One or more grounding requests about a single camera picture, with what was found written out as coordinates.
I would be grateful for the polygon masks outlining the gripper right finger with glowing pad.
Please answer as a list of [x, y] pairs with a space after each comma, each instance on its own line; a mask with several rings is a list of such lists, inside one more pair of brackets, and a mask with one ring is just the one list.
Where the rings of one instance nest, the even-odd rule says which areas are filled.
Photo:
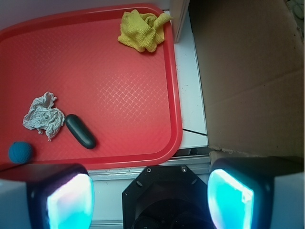
[[218, 229], [303, 229], [305, 160], [219, 158], [209, 175], [207, 199]]

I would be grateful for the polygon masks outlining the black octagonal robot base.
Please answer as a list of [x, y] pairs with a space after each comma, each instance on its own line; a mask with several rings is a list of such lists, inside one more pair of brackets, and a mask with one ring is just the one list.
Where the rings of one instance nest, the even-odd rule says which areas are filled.
[[122, 192], [125, 229], [212, 229], [207, 184], [189, 167], [146, 167]]

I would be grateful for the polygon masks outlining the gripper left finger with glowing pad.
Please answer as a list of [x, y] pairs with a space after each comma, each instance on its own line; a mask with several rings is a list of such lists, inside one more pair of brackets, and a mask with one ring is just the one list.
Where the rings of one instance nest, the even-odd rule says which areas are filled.
[[81, 164], [2, 164], [2, 229], [88, 229], [93, 180]]

